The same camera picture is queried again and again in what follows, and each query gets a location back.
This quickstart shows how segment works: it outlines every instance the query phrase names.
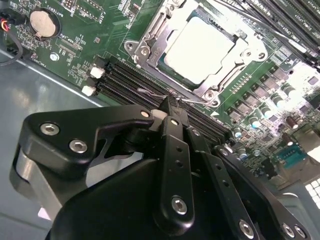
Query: cable connector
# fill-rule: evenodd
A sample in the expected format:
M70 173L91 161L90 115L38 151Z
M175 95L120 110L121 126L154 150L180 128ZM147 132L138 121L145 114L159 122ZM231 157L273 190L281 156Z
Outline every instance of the cable connector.
M15 26L26 23L26 16L11 8L0 9L0 18Z

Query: black ram slot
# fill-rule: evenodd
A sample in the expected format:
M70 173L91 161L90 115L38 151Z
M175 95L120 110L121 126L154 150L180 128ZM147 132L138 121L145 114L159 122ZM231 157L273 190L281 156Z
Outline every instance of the black ram slot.
M281 33L289 36L289 38L302 45L306 49L313 50L314 52L318 51L317 43L308 39L306 37L306 34L304 34L298 27L292 24L292 21L290 21L282 12L274 7L270 0L260 2L259 5L256 5L257 3L253 0L246 0L246 3L248 3L253 9L259 12L265 18L273 21L274 24L277 25L277 29ZM267 12L271 15L267 14L261 8L266 9Z
M103 81L98 88L101 93L121 104L139 104L148 109L155 109L162 102L160 98L138 92L137 88L145 88L158 95L169 94L166 88L125 64L115 63L108 69L109 72L102 77ZM190 125L197 128L209 144L222 144L231 137L228 129L214 122L209 116L189 104L184 105L187 106Z
M291 19L292 23L299 27L301 30L307 34L310 39L312 39L319 46L319 28L317 23L311 23L310 18L307 20L307 17L302 13L306 12L297 1L294 0L271 0L275 7L277 7L288 19Z
M312 0L298 0L299 3L312 15L317 22L320 22L320 6Z

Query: wire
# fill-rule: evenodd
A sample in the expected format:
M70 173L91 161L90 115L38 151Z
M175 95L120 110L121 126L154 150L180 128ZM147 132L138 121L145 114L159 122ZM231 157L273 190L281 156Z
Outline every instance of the wire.
M8 27L8 21L2 19L1 20L1 28L5 31L5 32L8 32L9 31L9 27Z
M24 53L24 49L23 49L20 41L18 40L17 36L14 35L11 31L9 31L9 28L8 28L8 31L6 31L5 33L11 38L11 40L17 46L18 52L13 58L11 58L7 61L0 62L0 67L7 66L9 64L16 62L17 60L19 60L22 57L22 55Z

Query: screw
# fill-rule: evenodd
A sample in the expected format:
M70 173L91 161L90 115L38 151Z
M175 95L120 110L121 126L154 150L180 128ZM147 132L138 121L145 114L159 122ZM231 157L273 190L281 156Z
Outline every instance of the screw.
M197 129L192 129L192 132L197 135L197 136L200 136L200 132L197 130Z
M146 56L146 55L148 54L148 50L147 50L146 48L143 48L143 49L141 50L141 54L144 55L144 56Z
M248 239L254 239L254 237L255 237L254 230L245 220L240 220L239 227L240 227L241 231L243 232L243 234Z
M60 129L57 125L53 123L44 123L40 126L40 130L43 134L54 136L60 132Z
M81 140L72 140L69 143L69 148L77 154L83 154L88 150L88 146L84 141Z
M179 125L179 123L178 123L176 120L174 120L174 119L171 120L171 123L174 124L174 125L176 125L176 126Z
M207 91L205 94L204 94L204 98L207 100L207 101L211 101L212 99L214 99L215 97L215 93L214 91L212 90L209 90Z
M220 152L225 155L228 156L228 152L226 150L224 150L223 148L220 149Z
M132 43L127 43L127 44L126 44L126 48L127 48L129 51L131 51L131 50L134 48L134 46L132 45Z
M150 114L147 113L146 111L141 111L141 115L144 116L145 118L150 117Z
M54 62L58 61L59 60L59 55L56 53L56 52L52 52L50 53L50 59Z
M304 232L299 226L295 225L295 226L294 226L294 229L297 231L297 233L298 233L301 237L303 237L304 239L307 238L305 232Z
M187 213L187 205L180 197L172 198L171 205L177 214L185 215Z
M292 229L285 223L282 224L282 229L284 230L284 232L290 237L290 238L294 238L295 237L295 233L294 231L292 231Z

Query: motherboard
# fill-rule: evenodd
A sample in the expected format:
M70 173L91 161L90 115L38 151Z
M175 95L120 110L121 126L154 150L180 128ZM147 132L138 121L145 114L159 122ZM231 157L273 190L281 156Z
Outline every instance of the motherboard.
M216 0L11 0L26 23L10 30L29 59L88 96L154 109L172 95L208 142L256 176L266 161L292 168L310 157L297 133L319 129L310 59L319 59L320 3L222 2L283 36Z

